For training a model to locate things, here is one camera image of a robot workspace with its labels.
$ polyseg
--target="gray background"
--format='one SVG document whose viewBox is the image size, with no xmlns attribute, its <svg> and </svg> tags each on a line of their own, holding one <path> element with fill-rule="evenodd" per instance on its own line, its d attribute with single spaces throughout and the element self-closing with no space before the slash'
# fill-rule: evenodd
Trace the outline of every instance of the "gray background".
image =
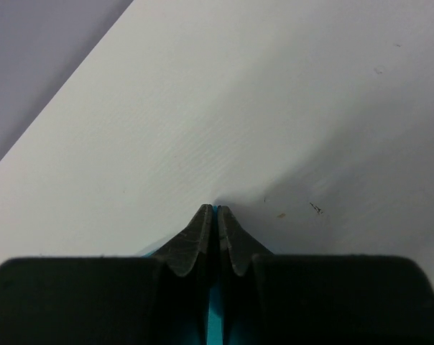
<svg viewBox="0 0 434 345">
<path fill-rule="evenodd" d="M 0 159 L 132 0 L 0 0 Z"/>
</svg>

